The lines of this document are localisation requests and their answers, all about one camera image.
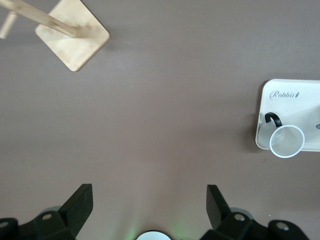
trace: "wooden post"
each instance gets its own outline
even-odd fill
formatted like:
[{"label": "wooden post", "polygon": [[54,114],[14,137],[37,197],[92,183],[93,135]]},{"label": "wooden post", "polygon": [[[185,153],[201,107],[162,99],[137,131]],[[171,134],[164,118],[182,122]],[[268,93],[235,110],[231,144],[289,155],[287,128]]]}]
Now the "wooden post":
[{"label": "wooden post", "polygon": [[12,26],[14,25],[18,14],[14,11],[10,11],[9,14],[6,16],[4,23],[0,29],[0,39],[6,39]]},{"label": "wooden post", "polygon": [[[54,29],[62,34],[68,35],[71,38],[77,37],[77,30],[65,23],[57,20],[56,18],[44,13],[36,7],[25,3],[23,0],[0,0],[0,6],[11,10],[17,14],[20,14],[26,18],[34,20],[39,24],[45,25],[51,29]],[[12,19],[9,22],[4,23],[3,28],[8,28],[8,31],[3,31],[5,36],[8,34],[14,21]]]}]

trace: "white tray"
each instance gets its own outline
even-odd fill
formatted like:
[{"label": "white tray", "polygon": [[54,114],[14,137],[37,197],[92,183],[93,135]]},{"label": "white tray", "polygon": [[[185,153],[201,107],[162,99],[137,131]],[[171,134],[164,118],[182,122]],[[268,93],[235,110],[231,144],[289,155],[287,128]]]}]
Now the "white tray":
[{"label": "white tray", "polygon": [[320,152],[320,80],[272,79],[262,90],[255,143],[266,113],[279,116],[282,125],[296,125],[305,136],[302,151]]}]

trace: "gray tabletop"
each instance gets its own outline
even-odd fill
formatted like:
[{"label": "gray tabletop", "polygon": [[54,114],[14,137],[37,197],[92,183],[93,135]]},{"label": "gray tabletop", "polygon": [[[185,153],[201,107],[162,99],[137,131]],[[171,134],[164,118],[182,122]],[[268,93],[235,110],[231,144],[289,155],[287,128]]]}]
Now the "gray tabletop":
[{"label": "gray tabletop", "polygon": [[216,184],[317,239],[320,153],[281,159],[254,137],[267,80],[320,80],[320,1],[83,2],[111,38],[79,72],[22,16],[0,41],[0,217],[26,223],[92,183],[79,240],[197,240]]}]

